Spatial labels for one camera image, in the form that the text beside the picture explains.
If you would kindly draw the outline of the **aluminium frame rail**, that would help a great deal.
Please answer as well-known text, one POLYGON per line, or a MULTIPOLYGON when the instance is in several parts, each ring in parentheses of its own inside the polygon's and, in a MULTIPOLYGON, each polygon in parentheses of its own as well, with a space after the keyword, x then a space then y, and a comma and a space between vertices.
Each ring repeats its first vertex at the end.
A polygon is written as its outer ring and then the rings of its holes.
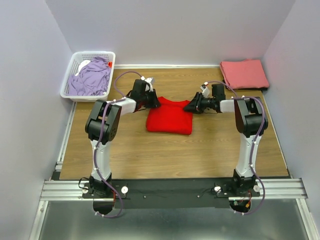
MULTIPOLYGON (((256 160, 260 196, 247 215, 231 208, 124 209, 104 215, 78 183, 92 171, 85 122, 90 103, 73 109, 61 177, 43 184, 33 240, 317 240, 303 181, 289 176, 272 126, 256 160)), ((232 112, 193 116, 191 135, 146 130, 147 110, 122 115, 110 147, 112 179, 231 178, 240 138, 232 112)))

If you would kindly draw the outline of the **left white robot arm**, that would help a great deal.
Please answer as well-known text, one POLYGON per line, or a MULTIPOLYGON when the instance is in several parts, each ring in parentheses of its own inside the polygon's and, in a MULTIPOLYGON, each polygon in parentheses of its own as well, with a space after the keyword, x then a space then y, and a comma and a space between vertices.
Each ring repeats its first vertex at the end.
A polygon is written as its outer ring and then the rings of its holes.
POLYGON ((105 198, 115 190, 112 186, 110 151, 121 116, 135 113, 141 108, 155 109, 160 106, 155 89, 141 92, 131 90, 120 99, 97 100, 94 103, 85 124, 85 132, 92 147, 93 164, 88 179, 90 194, 105 198))

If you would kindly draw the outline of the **white plastic laundry basket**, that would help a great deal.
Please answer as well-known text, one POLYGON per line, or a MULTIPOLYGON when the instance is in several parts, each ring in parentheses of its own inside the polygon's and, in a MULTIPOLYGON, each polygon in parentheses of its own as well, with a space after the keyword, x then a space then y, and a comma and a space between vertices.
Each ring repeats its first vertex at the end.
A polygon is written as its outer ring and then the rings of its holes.
POLYGON ((111 89, 116 54, 112 51, 78 51, 68 64, 60 96, 74 102, 106 100, 111 89))

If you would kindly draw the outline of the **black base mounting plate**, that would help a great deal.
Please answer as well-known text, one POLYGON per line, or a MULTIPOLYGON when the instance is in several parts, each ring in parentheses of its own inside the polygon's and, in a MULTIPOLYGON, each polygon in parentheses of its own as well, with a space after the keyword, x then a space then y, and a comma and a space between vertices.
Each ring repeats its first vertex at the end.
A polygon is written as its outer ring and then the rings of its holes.
POLYGON ((93 210, 110 216, 117 210, 232 208, 247 213, 260 188, 255 178, 238 183, 234 178, 109 179, 82 178, 78 182, 93 210))

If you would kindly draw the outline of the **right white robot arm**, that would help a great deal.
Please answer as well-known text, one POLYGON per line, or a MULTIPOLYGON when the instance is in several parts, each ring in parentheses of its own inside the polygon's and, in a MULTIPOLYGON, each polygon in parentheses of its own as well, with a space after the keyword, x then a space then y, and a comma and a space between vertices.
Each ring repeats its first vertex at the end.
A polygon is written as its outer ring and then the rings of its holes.
POLYGON ((241 196, 256 184, 256 157, 264 131, 268 128, 268 118, 259 97, 242 96, 231 99, 204 97, 196 93, 183 110, 202 114, 206 109, 217 113, 234 113, 235 126, 240 136, 240 151, 236 168, 225 190, 241 196))

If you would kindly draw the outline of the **white garment in basket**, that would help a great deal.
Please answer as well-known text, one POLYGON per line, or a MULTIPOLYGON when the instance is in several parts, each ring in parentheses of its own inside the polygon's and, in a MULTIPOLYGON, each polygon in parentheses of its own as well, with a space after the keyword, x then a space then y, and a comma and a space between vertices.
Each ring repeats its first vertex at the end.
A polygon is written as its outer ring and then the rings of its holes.
POLYGON ((85 66, 87 66, 90 62, 91 62, 90 60, 84 60, 84 61, 82 61, 82 62, 79 64, 79 66, 78 66, 78 69, 77 69, 77 72, 76 72, 75 76, 78 76, 79 73, 80 73, 80 71, 81 71, 85 66))

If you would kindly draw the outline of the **folded pink t shirt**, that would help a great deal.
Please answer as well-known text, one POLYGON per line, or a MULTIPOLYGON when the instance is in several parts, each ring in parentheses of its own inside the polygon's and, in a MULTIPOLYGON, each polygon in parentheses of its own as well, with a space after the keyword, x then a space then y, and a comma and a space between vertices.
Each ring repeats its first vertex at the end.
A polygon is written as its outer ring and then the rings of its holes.
POLYGON ((225 83, 232 89, 268 89, 270 86, 259 59, 222 61, 219 67, 225 83))

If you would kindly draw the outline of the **purple t shirt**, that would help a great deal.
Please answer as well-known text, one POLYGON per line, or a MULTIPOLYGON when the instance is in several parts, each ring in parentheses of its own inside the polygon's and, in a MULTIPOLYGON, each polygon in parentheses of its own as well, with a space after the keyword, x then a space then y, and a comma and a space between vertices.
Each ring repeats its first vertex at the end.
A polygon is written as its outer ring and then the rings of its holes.
POLYGON ((108 61, 96 56, 90 60, 78 76, 72 74, 68 79, 68 94, 70 96, 102 96, 108 90, 111 67, 108 61))

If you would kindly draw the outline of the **red t shirt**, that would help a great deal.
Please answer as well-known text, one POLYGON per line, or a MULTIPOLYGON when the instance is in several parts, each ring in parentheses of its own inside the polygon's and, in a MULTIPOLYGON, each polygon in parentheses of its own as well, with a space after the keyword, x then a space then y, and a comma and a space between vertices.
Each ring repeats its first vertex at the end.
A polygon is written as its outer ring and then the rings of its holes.
POLYGON ((160 107, 151 108, 146 119, 148 132, 190 135, 193 130, 193 114, 184 110, 190 101, 171 101, 161 96, 160 107))

